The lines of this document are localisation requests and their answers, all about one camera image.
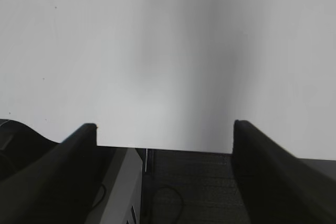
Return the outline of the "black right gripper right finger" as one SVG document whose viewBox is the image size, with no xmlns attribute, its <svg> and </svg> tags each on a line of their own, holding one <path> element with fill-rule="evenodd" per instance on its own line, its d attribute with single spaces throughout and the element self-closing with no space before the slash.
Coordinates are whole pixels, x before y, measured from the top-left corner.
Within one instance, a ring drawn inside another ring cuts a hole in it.
<svg viewBox="0 0 336 224">
<path fill-rule="evenodd" d="M 335 180 L 248 121 L 234 122 L 232 169 L 251 223 L 335 223 Z"/>
</svg>

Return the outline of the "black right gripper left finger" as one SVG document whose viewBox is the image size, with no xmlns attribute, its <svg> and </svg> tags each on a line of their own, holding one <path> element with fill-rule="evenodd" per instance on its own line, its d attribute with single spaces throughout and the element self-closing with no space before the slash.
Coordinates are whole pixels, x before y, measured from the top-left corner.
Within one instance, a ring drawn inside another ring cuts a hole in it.
<svg viewBox="0 0 336 224">
<path fill-rule="evenodd" d="M 23 123 L 1 124 L 1 223 L 84 223 L 106 198 L 97 126 L 60 143 Z"/>
</svg>

